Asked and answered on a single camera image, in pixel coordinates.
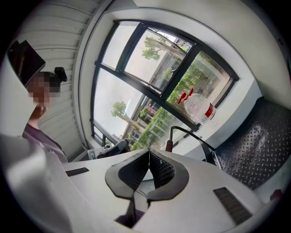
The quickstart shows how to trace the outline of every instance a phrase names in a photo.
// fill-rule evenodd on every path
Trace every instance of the person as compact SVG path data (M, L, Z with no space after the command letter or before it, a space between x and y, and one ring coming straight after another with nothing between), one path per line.
M55 153L60 162L68 162L61 146L38 127L39 119L48 110L52 100L60 94L60 83L60 78L50 72L39 72L29 80L26 89L37 106L32 112L22 136L31 142L40 144L47 151Z

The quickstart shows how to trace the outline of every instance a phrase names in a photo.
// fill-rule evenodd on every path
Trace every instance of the plastic bottle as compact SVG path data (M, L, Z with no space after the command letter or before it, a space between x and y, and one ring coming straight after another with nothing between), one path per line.
M216 108L202 95L194 93L191 89L189 95L183 93L180 104L184 100L184 108L195 123L202 125L209 124L211 127L217 125L217 119L214 118Z

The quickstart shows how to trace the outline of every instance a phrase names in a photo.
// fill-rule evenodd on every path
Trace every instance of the diamond plate metal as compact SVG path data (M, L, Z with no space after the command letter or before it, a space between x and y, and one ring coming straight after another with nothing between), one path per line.
M291 111L258 99L242 125L216 151L224 171L256 189L291 154Z

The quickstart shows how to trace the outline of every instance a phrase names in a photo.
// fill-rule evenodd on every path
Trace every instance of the green foliage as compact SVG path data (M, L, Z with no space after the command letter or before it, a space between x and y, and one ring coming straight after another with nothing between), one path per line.
M142 51L142 56L144 56L147 60L154 59L158 61L160 59L160 54L158 54L159 50L156 50L155 47L150 47L147 50Z
M129 134L128 137L127 137L128 140L130 140L132 138L133 138L133 133Z
M160 51L160 49L156 49L156 47L154 47L151 43L149 39L153 39L153 40L158 40L161 43L166 44L166 40L164 38L158 38L155 39L154 37L146 37L145 38L145 47L147 48L146 50L142 51L142 56L144 56L146 59L150 60L150 59L154 59L155 61L158 61L160 59L160 54L158 54L158 52Z
M115 117L119 114L121 114L121 115L124 114L126 104L124 102L115 102L112 107L113 107L113 109L111 111L111 114L113 117Z
M144 133L142 135L140 135L138 140L133 144L133 147L131 148L131 151L134 151L134 150L137 150L137 149L141 149L141 148L145 148L147 146L150 147L151 144L158 139L158 137L150 131L153 123L156 122L158 119L161 119L164 122L169 123L169 121L171 121L171 119L173 119L173 116L169 112L167 112L165 109L163 109L161 107L156 112L156 114L154 115L154 117L151 120L151 122L149 123L149 125L145 128ZM159 127L163 127L162 121L158 121L158 122L156 122L156 124ZM154 133L159 135L160 130L158 128L155 127L152 130L154 131Z
M140 112L140 116L144 117L148 112L150 112L150 111L146 107L144 107Z
M192 64L189 66L186 73L183 75L173 92L170 94L167 101L178 108L182 113L186 114L186 111L184 109L184 105L180 104L178 105L178 101L182 95L183 92L189 93L191 88L194 89L194 93L198 92L201 87L204 87L206 83L208 83L208 77L205 75L205 66L202 64L201 60L204 59L208 63L210 63L213 67L215 67L218 71L223 71L219 65L215 61L213 61L209 56L207 56L204 53L199 53L199 57L197 59L194 59ZM164 71L162 74L163 78L169 77L170 68ZM145 132L138 138L138 142L135 142L131 150L137 150L141 149L143 147L151 146L151 144L157 140L157 136L154 135L152 132L150 132L150 129L153 125L153 122L155 122L157 119L161 119L166 123L170 123L173 119L173 116L164 110L162 107L157 111L157 113L154 115L153 119L149 123L149 125L145 128ZM159 127L163 128L162 121L158 121L156 123ZM153 128L152 131L158 135L160 135L160 130L158 128Z
M184 52L186 52L187 51L187 48L185 48L185 47L180 47Z
M158 38L158 41L161 42L161 43L164 43L164 44L165 44L165 43L166 43L166 40L165 40L163 37Z
M172 77L172 68L169 67L168 69L166 69L164 71L164 73L162 74L162 78L165 79L165 80L170 80Z

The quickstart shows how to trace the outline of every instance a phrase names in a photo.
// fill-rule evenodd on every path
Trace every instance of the glass pane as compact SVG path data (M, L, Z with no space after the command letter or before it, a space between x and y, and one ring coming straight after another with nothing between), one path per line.
M97 129L95 126L94 126L94 132L101 138L103 138L103 134L99 131L99 129Z
M102 62L112 68L116 68L121 53L135 30L133 25L120 25L112 36L110 43L106 49Z
M125 72L163 90L191 47L192 44L170 34L147 30L136 45Z
M213 59L200 51L167 101L180 112L188 115L184 109L184 104L178 105L184 92L188 94L193 88L193 93L203 95L215 105L224 88L228 86L230 79L228 74Z
M103 69L97 81L94 119L114 138L128 138L131 150L160 149L166 145L170 127L183 126L157 103Z
M112 143L108 138L105 139L105 145L110 145L111 147L114 146L114 143Z

